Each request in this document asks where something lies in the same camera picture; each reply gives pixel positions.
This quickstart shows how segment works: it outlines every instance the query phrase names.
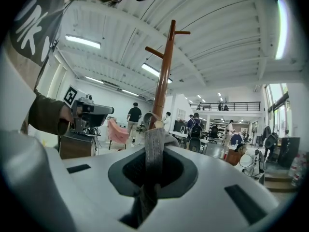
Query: wooden step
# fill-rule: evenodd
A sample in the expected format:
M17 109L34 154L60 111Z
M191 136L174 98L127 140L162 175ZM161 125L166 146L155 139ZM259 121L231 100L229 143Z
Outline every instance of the wooden step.
M265 181L264 186L271 192L296 192L297 188L291 182Z
M287 174L273 174L273 173L266 173L265 174L265 181L272 181L272 182L291 182L292 178Z

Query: person in white shirt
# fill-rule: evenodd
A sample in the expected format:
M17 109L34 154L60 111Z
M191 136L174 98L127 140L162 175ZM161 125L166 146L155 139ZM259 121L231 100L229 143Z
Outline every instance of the person in white shirt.
M230 120L230 122L228 123L228 125L226 126L225 129L225 143L224 146L229 146L230 145L230 141L231 141L231 137L232 137L232 132L233 132L233 125L232 123L234 123L234 120Z
M163 125L164 125L164 129L169 132L169 128L170 128L170 112L167 112L165 117L162 120Z

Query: black railing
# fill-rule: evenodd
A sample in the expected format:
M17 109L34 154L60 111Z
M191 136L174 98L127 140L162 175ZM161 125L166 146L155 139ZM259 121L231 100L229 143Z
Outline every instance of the black railing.
M196 111L260 111L259 101L251 102L228 102L228 103L192 103L191 108Z

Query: person in black shirt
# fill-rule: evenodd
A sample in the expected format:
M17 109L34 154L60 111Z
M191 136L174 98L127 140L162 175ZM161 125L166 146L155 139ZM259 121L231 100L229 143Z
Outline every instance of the person in black shirt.
M135 142L136 127L139 122L139 119L141 118L141 110L137 107L138 105L139 104L137 102L133 103L133 107L130 109L126 117L126 119L128 120L127 132L129 133L129 135L131 133L131 130L133 129L132 135L131 135L131 137L133 138L132 139L133 143Z

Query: backpack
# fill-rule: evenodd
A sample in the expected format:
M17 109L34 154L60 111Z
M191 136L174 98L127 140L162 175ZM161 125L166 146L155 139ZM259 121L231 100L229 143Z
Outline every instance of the backpack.
M190 129L191 138L199 138L200 137L200 133L203 131L200 124L201 124L201 121L196 122L195 119L193 119L192 128Z

